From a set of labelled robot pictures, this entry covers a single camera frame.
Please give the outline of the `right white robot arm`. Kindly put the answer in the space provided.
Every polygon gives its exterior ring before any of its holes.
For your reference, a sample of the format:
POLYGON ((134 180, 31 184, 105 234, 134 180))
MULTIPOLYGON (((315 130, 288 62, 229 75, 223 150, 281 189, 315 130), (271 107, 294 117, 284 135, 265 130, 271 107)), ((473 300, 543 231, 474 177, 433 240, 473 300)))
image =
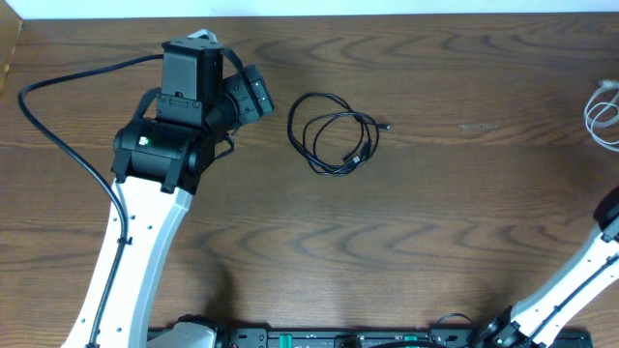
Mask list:
POLYGON ((563 327, 618 279, 618 189, 593 214, 581 248, 538 291, 471 337, 473 347, 548 347, 563 327))

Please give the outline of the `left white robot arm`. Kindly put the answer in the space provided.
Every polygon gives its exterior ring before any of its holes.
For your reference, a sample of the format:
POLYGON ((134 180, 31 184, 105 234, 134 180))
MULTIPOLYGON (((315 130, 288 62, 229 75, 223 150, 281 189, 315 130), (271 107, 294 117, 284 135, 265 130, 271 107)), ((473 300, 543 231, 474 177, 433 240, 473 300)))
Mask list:
POLYGON ((207 30, 163 44, 162 85, 114 140, 103 245, 67 347, 144 347, 171 242, 232 130, 275 106, 264 78, 207 30))

